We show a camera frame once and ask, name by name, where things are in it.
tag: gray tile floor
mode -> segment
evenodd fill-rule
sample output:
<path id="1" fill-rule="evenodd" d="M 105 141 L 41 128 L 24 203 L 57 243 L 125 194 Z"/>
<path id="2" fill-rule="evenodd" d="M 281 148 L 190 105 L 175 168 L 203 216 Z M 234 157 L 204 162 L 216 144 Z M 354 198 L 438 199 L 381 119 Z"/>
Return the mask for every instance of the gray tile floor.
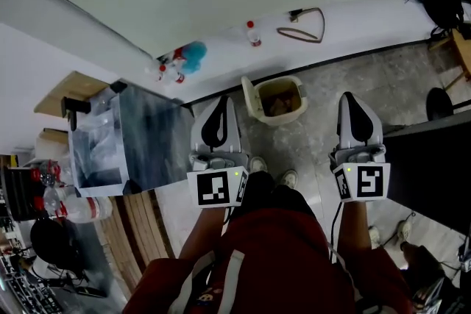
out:
<path id="1" fill-rule="evenodd" d="M 252 156 L 263 157 L 273 177 L 290 168 L 297 170 L 300 177 L 298 190 L 330 238 L 339 197 L 327 153 L 338 143 L 336 118 L 342 93 L 349 90 L 359 96 L 385 125 L 417 124 L 427 121 L 425 99 L 428 91 L 432 87 L 443 87 L 460 72 L 450 49 L 429 52 L 424 43 L 314 66 L 295 74 L 307 90 L 308 110 L 296 121 L 279 127 L 270 127 L 250 118 L 242 90 L 232 92 L 230 97 L 238 114 L 244 150 Z M 463 80 L 449 94 L 454 103 L 471 99 L 471 86 Z M 195 116 L 211 101 L 196 104 Z M 171 206 L 174 200 L 170 196 L 173 195 L 180 196 L 178 210 Z M 188 208 L 190 201 L 182 200 L 184 195 L 182 191 L 177 194 L 169 189 L 157 190 L 167 230 L 176 233 L 169 235 L 171 241 L 173 238 L 176 254 L 198 214 Z M 189 212 L 185 213 L 185 220 L 178 219 L 186 210 Z M 370 202 L 368 211 L 369 223 L 380 229 L 383 240 L 389 238 L 397 222 L 410 213 L 409 209 L 390 200 Z M 458 266 L 456 251 L 462 244 L 458 233 L 421 215 L 413 218 L 413 224 L 411 242 L 428 247 L 440 261 Z M 406 264 L 394 240 L 386 249 L 398 266 Z"/>

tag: red shirt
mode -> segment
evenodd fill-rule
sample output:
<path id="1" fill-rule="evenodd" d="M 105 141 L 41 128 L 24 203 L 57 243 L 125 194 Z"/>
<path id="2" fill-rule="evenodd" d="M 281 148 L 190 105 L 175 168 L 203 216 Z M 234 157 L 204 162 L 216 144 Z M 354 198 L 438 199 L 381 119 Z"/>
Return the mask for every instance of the red shirt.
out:
<path id="1" fill-rule="evenodd" d="M 348 276 L 329 262 L 327 240 L 314 217 L 264 209 L 231 223 L 216 247 L 208 286 L 194 292 L 186 313 L 217 313 L 233 250 L 245 254 L 232 313 L 354 313 Z M 383 249 L 358 253 L 347 269 L 365 299 L 412 313 L 399 269 Z M 125 313 L 166 313 L 193 265 L 186 260 L 152 261 Z"/>

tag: beige trash can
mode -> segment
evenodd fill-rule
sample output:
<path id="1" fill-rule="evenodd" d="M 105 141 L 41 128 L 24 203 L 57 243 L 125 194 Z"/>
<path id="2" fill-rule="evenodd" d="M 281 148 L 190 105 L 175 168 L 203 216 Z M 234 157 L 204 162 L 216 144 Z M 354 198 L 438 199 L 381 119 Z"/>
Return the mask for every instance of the beige trash can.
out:
<path id="1" fill-rule="evenodd" d="M 267 80 L 255 87 L 243 76 L 242 88 L 249 115 L 270 126 L 292 122 L 308 108 L 301 80 L 295 76 Z"/>

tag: sneaker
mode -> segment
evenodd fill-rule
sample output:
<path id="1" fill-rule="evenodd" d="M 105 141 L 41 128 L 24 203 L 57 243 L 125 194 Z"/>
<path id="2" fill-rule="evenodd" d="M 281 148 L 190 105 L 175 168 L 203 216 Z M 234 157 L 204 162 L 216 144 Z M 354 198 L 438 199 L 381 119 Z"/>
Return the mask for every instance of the sneaker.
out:
<path id="1" fill-rule="evenodd" d="M 280 185 L 288 186 L 293 190 L 296 190 L 297 186 L 297 172 L 294 170 L 288 170 L 284 173 L 283 177 L 281 178 Z"/>
<path id="2" fill-rule="evenodd" d="M 250 160 L 250 173 L 257 173 L 257 171 L 268 171 L 265 160 L 262 157 L 253 157 Z"/>
<path id="3" fill-rule="evenodd" d="M 368 228 L 368 233 L 369 233 L 369 239 L 371 240 L 371 248 L 372 249 L 377 249 L 378 247 L 381 246 L 381 237 L 380 237 L 380 231 L 376 226 L 370 226 Z"/>
<path id="4" fill-rule="evenodd" d="M 402 245 L 403 242 L 408 242 L 411 236 L 412 223 L 409 220 L 399 221 L 397 224 L 397 242 Z"/>

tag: wooden stool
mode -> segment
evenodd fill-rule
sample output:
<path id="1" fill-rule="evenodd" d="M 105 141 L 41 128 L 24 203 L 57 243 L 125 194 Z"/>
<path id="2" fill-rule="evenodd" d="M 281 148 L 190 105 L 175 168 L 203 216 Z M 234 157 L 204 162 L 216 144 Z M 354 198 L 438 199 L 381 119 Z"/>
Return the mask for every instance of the wooden stool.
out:
<path id="1" fill-rule="evenodd" d="M 453 29 L 453 36 L 446 37 L 445 39 L 437 42 L 433 46 L 429 48 L 429 50 L 434 50 L 437 47 L 440 47 L 446 43 L 453 42 L 456 50 L 460 56 L 460 63 L 461 67 L 463 68 L 463 72 L 461 72 L 456 79 L 454 79 L 450 84 L 445 87 L 445 90 L 449 90 L 454 84 L 456 84 L 459 80 L 463 77 L 466 77 L 466 80 L 471 78 L 471 40 L 465 40 L 461 33 Z"/>

